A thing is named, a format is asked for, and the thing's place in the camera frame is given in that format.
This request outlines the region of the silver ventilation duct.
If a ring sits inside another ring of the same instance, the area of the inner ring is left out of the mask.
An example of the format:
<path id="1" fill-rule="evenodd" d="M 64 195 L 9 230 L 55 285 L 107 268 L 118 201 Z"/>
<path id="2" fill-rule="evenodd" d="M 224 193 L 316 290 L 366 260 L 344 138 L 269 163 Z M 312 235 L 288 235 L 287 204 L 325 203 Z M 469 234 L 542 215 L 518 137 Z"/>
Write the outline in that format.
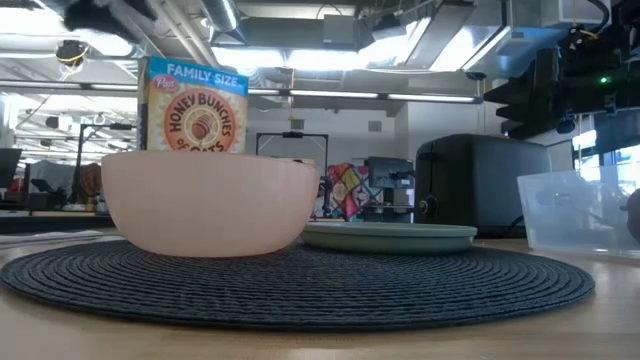
<path id="1" fill-rule="evenodd" d="M 203 11 L 218 32 L 235 30 L 239 23 L 239 13 L 234 0 L 201 0 Z"/>

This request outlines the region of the colourful patchwork panel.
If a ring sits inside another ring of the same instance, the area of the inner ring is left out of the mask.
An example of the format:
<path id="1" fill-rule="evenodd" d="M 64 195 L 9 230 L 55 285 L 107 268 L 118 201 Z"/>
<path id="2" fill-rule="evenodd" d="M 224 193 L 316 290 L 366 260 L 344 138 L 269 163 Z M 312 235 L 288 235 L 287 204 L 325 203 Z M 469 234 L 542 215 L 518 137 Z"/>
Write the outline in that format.
<path id="1" fill-rule="evenodd" d="M 383 202 L 383 190 L 369 183 L 367 166 L 341 163 L 328 167 L 332 184 L 329 197 L 330 215 L 347 222 L 362 222 L 366 207 Z"/>

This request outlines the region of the Honey Bunches cereal box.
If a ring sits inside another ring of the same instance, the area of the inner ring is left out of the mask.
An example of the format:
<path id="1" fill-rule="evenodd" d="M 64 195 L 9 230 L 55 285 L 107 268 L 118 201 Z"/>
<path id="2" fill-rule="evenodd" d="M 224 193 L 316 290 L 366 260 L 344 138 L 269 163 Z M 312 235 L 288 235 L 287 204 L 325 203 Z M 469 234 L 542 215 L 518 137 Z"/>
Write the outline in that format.
<path id="1" fill-rule="evenodd" d="M 138 61 L 138 147 L 242 153 L 248 78 L 162 57 Z"/>

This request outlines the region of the black rectangular frame stand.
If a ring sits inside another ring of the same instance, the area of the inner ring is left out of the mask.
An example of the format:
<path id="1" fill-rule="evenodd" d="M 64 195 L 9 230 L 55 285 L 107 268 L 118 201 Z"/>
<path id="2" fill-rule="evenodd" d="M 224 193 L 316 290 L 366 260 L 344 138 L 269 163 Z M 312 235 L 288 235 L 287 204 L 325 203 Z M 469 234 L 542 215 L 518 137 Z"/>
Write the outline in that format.
<path id="1" fill-rule="evenodd" d="M 260 143 L 260 138 L 263 136 L 267 136 L 269 139 L 267 141 L 265 141 L 264 143 Z M 260 155 L 260 151 L 271 141 L 273 140 L 274 137 L 279 137 L 279 138 L 283 138 L 283 139 L 303 139 L 303 138 L 310 138 L 311 140 L 314 141 L 314 143 L 316 145 L 319 146 L 319 148 L 324 152 L 324 167 L 322 168 L 323 170 L 323 176 L 326 176 L 328 173 L 328 154 L 329 154 L 329 135 L 328 134 L 305 134 L 303 132 L 297 132 L 297 131 L 288 131 L 288 132 L 282 132 L 282 133 L 264 133 L 264 132 L 259 132 L 256 134 L 256 143 L 255 143 L 255 155 Z M 316 138 L 323 138 L 325 141 L 325 145 L 322 146 L 320 145 L 315 139 Z"/>

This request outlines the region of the pink bowl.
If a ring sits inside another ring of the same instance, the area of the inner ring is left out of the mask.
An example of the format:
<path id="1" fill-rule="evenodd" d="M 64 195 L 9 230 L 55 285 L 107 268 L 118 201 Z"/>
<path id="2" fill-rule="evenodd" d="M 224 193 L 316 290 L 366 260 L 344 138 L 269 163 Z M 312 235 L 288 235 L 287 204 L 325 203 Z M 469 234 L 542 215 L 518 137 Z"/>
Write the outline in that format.
<path id="1" fill-rule="evenodd" d="M 278 251 L 304 229 L 319 172 L 286 158 L 133 151 L 102 160 L 102 185 L 119 232 L 143 250 L 182 257 Z"/>

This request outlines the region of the black monitor on stand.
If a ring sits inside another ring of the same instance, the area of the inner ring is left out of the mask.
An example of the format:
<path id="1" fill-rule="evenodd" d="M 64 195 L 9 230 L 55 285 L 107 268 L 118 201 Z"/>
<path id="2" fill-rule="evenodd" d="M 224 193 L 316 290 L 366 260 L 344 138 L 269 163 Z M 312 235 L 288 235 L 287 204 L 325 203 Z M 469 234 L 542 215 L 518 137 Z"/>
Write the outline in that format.
<path id="1" fill-rule="evenodd" d="M 413 189 L 415 172 L 410 159 L 368 157 L 369 186 L 375 188 Z"/>

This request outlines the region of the grey boxy air unit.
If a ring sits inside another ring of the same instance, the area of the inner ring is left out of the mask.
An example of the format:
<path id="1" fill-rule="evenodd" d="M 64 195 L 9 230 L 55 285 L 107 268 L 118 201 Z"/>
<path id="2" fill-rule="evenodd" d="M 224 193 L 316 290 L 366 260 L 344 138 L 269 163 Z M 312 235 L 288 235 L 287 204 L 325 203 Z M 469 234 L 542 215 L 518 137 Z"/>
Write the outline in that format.
<path id="1" fill-rule="evenodd" d="M 350 16 L 323 17 L 323 47 L 329 50 L 355 51 L 358 43 L 358 23 Z"/>

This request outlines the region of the black flat monitor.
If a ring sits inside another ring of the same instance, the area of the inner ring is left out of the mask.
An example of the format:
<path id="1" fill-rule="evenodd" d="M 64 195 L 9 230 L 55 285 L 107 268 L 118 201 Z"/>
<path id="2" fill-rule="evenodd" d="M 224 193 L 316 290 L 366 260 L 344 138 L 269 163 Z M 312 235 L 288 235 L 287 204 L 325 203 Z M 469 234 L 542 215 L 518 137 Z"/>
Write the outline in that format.
<path id="1" fill-rule="evenodd" d="M 9 188 L 22 154 L 18 148 L 0 148 L 0 189 Z"/>

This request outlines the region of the dark woven round placemat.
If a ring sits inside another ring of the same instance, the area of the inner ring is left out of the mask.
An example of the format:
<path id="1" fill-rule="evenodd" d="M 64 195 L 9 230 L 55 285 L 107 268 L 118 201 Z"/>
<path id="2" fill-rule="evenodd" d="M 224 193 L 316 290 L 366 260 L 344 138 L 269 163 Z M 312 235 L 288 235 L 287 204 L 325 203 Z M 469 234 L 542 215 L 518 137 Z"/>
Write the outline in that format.
<path id="1" fill-rule="evenodd" d="M 483 247 L 408 256 L 297 243 L 261 256 L 190 258 L 125 240 L 14 259 L 0 269 L 0 283 L 41 303 L 106 317 L 303 332 L 496 321 L 565 307 L 595 288 L 578 267 Z"/>

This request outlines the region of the fluorescent strip light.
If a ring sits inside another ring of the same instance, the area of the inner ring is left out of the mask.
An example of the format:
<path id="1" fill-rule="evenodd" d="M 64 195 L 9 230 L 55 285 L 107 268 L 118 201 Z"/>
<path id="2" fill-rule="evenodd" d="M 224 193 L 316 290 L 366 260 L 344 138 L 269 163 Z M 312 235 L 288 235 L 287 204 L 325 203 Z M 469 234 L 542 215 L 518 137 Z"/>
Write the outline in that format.
<path id="1" fill-rule="evenodd" d="M 327 97 L 352 99 L 377 99 L 379 94 L 370 92 L 322 91 L 322 90 L 289 90 L 289 96 Z"/>
<path id="2" fill-rule="evenodd" d="M 478 101 L 476 97 L 431 95 L 431 94 L 388 94 L 387 99 L 406 102 L 436 102 L 436 103 L 464 103 L 473 104 Z"/>

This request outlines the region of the green plate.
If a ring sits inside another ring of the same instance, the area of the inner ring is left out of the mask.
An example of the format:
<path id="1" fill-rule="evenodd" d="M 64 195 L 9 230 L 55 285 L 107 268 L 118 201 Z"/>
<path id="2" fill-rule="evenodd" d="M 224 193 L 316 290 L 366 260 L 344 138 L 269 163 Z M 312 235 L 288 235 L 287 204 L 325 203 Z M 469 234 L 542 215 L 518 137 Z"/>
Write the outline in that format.
<path id="1" fill-rule="evenodd" d="M 467 251 L 475 227 L 441 224 L 313 222 L 301 239 L 309 246 L 358 253 L 448 254 Z"/>

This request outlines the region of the black toaster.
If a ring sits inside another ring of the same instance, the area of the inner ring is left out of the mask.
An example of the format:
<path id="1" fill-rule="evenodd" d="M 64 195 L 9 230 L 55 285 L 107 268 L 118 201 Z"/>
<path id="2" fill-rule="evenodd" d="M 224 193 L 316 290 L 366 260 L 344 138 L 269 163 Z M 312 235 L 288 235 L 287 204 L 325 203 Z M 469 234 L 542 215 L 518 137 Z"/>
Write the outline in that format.
<path id="1" fill-rule="evenodd" d="M 414 221 L 475 227 L 479 238 L 524 238 L 517 179 L 550 171 L 540 144 L 477 134 L 426 142 L 415 156 Z"/>

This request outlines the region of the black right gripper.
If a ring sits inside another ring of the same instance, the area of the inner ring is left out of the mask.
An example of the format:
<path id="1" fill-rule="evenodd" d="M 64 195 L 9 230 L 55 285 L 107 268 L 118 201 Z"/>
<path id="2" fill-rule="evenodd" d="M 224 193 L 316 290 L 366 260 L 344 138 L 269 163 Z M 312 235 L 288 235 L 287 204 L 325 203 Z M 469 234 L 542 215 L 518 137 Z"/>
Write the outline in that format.
<path id="1" fill-rule="evenodd" d="M 562 93 L 561 63 L 555 48 L 536 52 L 534 75 L 512 77 L 506 83 L 486 92 L 485 101 L 505 104 L 496 115 L 511 121 L 526 123 L 532 117 L 535 123 L 552 123 L 571 112 Z"/>

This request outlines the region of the clear plastic bin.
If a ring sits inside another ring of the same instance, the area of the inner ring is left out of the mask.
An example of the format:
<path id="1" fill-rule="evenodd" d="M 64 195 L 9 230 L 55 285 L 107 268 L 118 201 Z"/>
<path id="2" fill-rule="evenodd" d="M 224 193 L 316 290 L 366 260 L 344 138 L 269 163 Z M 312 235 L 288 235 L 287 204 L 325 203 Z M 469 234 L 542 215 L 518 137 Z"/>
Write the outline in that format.
<path id="1" fill-rule="evenodd" d="M 541 173 L 517 179 L 529 246 L 640 259 L 620 209 L 640 188 L 640 163 Z"/>

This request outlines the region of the black light stand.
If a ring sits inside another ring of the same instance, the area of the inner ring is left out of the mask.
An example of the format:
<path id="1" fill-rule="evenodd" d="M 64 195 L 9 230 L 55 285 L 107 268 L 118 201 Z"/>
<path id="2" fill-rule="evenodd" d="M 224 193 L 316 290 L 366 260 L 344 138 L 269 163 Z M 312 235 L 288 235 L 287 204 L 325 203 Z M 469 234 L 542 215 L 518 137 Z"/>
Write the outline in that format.
<path id="1" fill-rule="evenodd" d="M 85 135 L 85 131 L 87 128 L 94 128 L 94 129 L 108 128 L 110 130 L 115 130 L 115 131 L 128 131 L 128 130 L 135 129 L 136 125 L 125 124 L 125 123 L 112 123 L 112 124 L 102 124 L 102 125 L 97 125 L 97 124 L 81 124 L 80 125 L 77 153 L 76 153 L 76 163 L 75 163 L 75 169 L 74 169 L 74 175 L 73 175 L 73 181 L 72 181 L 72 187 L 71 187 L 71 194 L 68 197 L 69 202 L 72 204 L 76 204 L 78 202 L 78 195 L 79 195 L 79 189 L 80 189 L 80 173 L 81 173 L 80 167 L 82 162 L 83 147 L 84 147 L 84 143 L 89 139 L 89 136 Z"/>

